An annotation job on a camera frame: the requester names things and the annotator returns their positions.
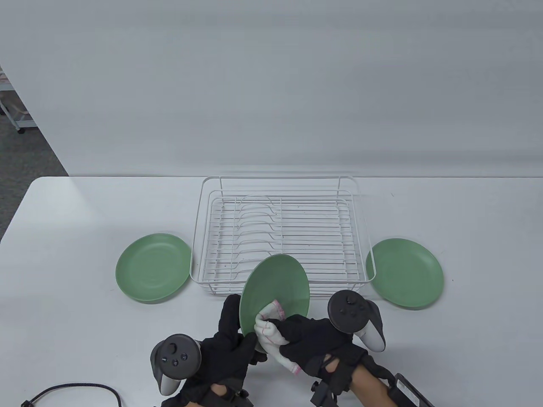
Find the person's right hand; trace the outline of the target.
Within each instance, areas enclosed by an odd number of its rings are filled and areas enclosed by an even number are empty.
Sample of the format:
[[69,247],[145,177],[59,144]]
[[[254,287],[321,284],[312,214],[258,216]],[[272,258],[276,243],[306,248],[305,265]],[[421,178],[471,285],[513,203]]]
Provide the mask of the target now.
[[327,318],[314,320],[293,315],[280,321],[269,318],[288,341],[280,354],[297,363],[308,375],[322,379],[332,392],[340,395],[351,384],[357,366],[364,366],[372,376],[394,385],[394,375],[375,363],[368,351],[353,344],[353,335],[338,331]]

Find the person's left hand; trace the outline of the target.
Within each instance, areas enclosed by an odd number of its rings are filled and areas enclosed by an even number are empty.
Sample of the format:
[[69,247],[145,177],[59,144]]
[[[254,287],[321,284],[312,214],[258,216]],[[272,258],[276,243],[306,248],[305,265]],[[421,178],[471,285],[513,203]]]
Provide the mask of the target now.
[[180,392],[164,400],[162,407],[252,407],[243,388],[248,367],[267,360],[256,351],[254,332],[239,332],[239,294],[223,302],[217,333],[200,342],[202,362],[195,374],[187,378]]

